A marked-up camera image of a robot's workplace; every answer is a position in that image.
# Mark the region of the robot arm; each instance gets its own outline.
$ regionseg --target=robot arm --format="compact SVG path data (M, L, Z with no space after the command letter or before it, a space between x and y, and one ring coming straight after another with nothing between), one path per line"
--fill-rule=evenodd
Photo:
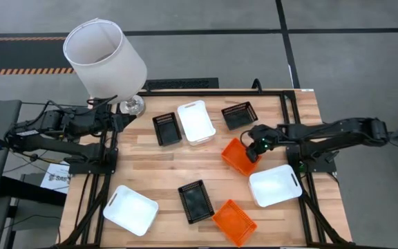
M136 119L129 114L111 113L106 102L96 101L92 109L59 107L57 110L44 110L34 120L14 124L6 133L5 141L9 148L21 154L37 149L70 154L71 157L64 160L70 163L72 174L102 168L97 166L115 165L117 156L114 148L106 149L101 143L80 145L76 140L86 135L99 136L99 132L122 132Z
M259 154L287 145L299 145L303 158L333 153L354 145L380 147L388 142L389 133L385 123L376 118L348 118L313 126L279 124L275 129L261 124L249 130L248 136L253 142L246 153L252 162L256 162Z

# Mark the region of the white lampshade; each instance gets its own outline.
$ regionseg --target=white lampshade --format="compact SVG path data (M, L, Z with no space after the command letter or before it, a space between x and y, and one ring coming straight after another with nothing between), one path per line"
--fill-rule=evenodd
M146 81L144 61L112 21L94 19L76 27L64 42L64 55L94 98L130 100Z

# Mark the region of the wooden table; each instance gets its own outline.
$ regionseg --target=wooden table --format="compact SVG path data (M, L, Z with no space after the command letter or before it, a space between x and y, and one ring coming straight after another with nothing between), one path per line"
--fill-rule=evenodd
M181 104L204 100L213 126L215 138L203 145L192 147L184 134L176 145L160 147L155 136L152 118L175 112ZM296 90L296 100L303 124L321 122L316 96L312 91ZM250 127L229 131L221 109L250 101L258 121L275 127L283 123L281 103L276 96L213 96L213 97L147 97L145 114L134 120L119 135L120 157L117 171L111 178L108 197L118 185L126 185L142 195L157 201L159 213L149 231L142 237L135 236L114 223L105 220L101 247L196 247L234 246L211 219L189 225L180 201L178 187L199 179L204 181L215 212L227 199L233 199L258 225L257 230L244 246L304 246L302 220L297 199L267 208L254 204L248 188L248 178L225 164L221 151L232 138ZM85 137L82 142L97 142ZM256 172L287 163L284 148L276 148L263 154ZM75 216L86 176L72 178L60 230L65 239L74 228ZM327 174L314 174L319 205L332 227L347 240L351 240L348 222L339 187ZM81 216L85 213L89 190L84 195ZM314 218L310 211L313 240L317 240ZM90 239L93 241L97 216L93 217Z

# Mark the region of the orange basket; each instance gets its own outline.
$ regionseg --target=orange basket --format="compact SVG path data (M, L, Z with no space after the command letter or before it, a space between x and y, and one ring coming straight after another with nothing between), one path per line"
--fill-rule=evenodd
M228 200L213 216L213 221L227 237L241 247L252 235L257 225L233 200Z
M221 154L226 163L233 166L244 176L249 176L262 158L262 156L259 156L258 160L252 163L245 153L245 146L237 138L233 138Z

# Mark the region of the gray floor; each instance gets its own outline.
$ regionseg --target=gray floor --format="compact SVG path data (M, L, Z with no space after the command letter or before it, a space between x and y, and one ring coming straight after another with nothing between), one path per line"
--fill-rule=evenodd
M289 28L398 27L398 1L286 0L283 5ZM115 21L124 30L279 27L273 0L0 0L0 33L68 32L95 17ZM398 127L398 33L291 35L290 39L301 87L315 89L326 122L370 116L386 121L389 129ZM291 87L280 35L130 40L152 79L219 77L221 88L241 88L258 77L264 88ZM87 97L75 75L0 76L4 100L50 98L83 104ZM30 118L40 108L25 106L21 117ZM20 163L11 160L7 169ZM398 148L345 149L337 167L354 241L398 248ZM12 176L21 172L40 170L29 167ZM23 241L33 238L54 241L55 236L54 228L25 232L15 247L25 248Z

